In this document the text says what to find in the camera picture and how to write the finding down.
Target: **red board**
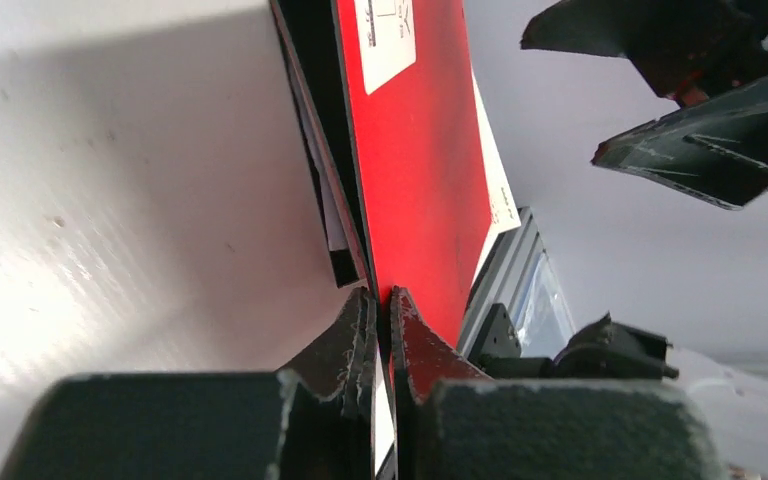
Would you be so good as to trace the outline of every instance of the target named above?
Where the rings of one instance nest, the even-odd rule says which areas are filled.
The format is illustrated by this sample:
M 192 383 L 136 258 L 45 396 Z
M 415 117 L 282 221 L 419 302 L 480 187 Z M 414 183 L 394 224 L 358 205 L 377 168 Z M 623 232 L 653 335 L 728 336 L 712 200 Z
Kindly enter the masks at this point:
M 490 226 L 463 4 L 414 0 L 416 61 L 367 94 L 355 0 L 335 1 L 381 301 L 406 287 L 454 345 Z

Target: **white surface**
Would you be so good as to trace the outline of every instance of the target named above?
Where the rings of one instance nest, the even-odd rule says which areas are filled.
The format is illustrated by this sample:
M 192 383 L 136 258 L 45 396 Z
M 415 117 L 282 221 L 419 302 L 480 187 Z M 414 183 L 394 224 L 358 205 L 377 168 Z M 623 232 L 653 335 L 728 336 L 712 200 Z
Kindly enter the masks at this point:
M 610 310 L 717 360 L 768 361 L 768 193 L 728 212 L 592 167 L 599 142 L 675 105 L 626 60 L 519 50 L 551 0 L 465 3 L 508 179 L 534 209 L 575 323 Z
M 508 183 L 508 177 L 505 174 L 505 166 L 502 164 L 502 157 L 499 155 L 499 147 L 496 146 L 496 138 L 493 136 L 493 129 L 490 127 L 490 119 L 487 117 L 487 110 L 484 108 L 484 100 L 481 98 L 481 91 L 478 88 L 478 82 L 475 80 L 475 72 L 472 72 L 472 89 L 475 94 L 475 108 L 478 115 L 478 134 L 481 137 L 481 155 L 484 157 L 484 175 L 487 177 L 487 195 L 490 199 L 490 228 L 487 231 L 487 237 L 484 239 L 484 245 L 481 247 L 481 254 L 478 257 L 478 265 L 475 267 L 475 274 L 472 281 L 478 278 L 478 272 L 487 257 L 493 244 L 504 232 L 513 230 L 522 225 L 519 219 L 519 213 L 514 204 L 514 196 L 511 192 L 511 186 Z
M 396 439 L 396 429 L 393 426 L 393 412 L 387 398 L 387 388 L 384 386 L 384 370 L 381 366 L 381 356 L 375 356 L 375 398 L 372 400 L 373 428 L 372 445 L 375 451 L 376 474 L 387 459 L 387 452 Z
M 681 371 L 667 383 L 696 402 L 725 460 L 768 478 L 768 380 L 684 349 L 671 349 L 667 363 Z
M 0 461 L 63 375 L 277 367 L 344 298 L 265 2 L 0 0 Z
M 355 0 L 363 85 L 372 94 L 416 62 L 413 0 Z

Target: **white label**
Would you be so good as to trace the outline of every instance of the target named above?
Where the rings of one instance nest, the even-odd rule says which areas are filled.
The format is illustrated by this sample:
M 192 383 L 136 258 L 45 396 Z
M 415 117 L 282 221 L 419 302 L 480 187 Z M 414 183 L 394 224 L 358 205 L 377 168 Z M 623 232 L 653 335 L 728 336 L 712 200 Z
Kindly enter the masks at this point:
M 372 401 L 372 411 L 372 444 L 375 446 L 375 474 L 377 475 L 381 470 L 381 466 L 384 465 L 387 452 L 396 440 L 393 412 L 390 411 L 387 387 L 384 386 L 384 369 L 381 366 L 381 354 L 377 352 L 375 354 L 375 398 Z
M 511 193 L 508 176 L 505 174 L 502 156 L 499 155 L 499 147 L 496 146 L 496 138 L 490 128 L 490 119 L 487 118 L 487 110 L 484 108 L 484 101 L 478 90 L 478 82 L 475 81 L 474 72 L 472 74 L 472 88 L 475 94 L 475 110 L 478 115 L 481 154 L 484 157 L 484 174 L 487 177 L 487 194 L 490 197 L 491 225 L 496 233 L 507 232 L 519 227 L 522 222 L 514 204 L 514 196 Z
M 413 0 L 355 0 L 363 85 L 371 94 L 416 61 Z

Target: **black mechanical part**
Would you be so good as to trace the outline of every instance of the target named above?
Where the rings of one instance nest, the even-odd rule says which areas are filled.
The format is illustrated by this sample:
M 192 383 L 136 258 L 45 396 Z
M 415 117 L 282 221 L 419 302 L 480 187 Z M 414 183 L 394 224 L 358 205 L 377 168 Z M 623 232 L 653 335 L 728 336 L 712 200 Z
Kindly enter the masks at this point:
M 372 478 L 376 311 L 354 291 L 288 364 L 298 373 L 67 379 L 38 403 L 0 478 Z
M 508 358 L 519 357 L 521 352 L 508 309 L 502 303 L 494 303 L 478 330 L 467 359 L 473 364 L 479 364 L 482 355 Z
M 766 37 L 766 0 L 567 0 L 522 47 L 627 57 L 682 109 L 602 143 L 593 164 L 736 210 L 768 190 Z
M 425 457 L 417 442 L 418 409 L 443 378 L 489 377 L 475 368 L 422 320 L 410 293 L 394 287 L 390 296 L 393 346 L 393 391 L 396 417 L 396 478 L 415 478 Z
M 573 335 L 555 357 L 555 378 L 651 379 L 678 378 L 667 365 L 667 339 L 628 325 L 607 314 Z
M 725 478 L 701 414 L 660 382 L 443 380 L 419 416 L 418 479 Z
M 493 349 L 475 351 L 470 358 L 495 379 L 675 379 L 679 371 L 667 365 L 668 349 L 665 337 L 613 322 L 607 314 L 573 335 L 554 359 L 500 355 Z

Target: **metal frame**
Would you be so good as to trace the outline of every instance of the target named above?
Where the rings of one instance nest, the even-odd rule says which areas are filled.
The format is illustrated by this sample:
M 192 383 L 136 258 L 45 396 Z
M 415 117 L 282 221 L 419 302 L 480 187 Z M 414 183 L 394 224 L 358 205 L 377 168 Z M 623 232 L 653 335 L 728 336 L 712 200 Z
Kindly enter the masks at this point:
M 511 307 L 528 293 L 525 287 L 544 248 L 531 210 L 521 209 L 520 219 L 520 228 L 499 236 L 466 309 L 457 345 L 457 350 L 464 356 L 468 356 L 475 345 L 493 304 L 501 303 L 511 311 Z

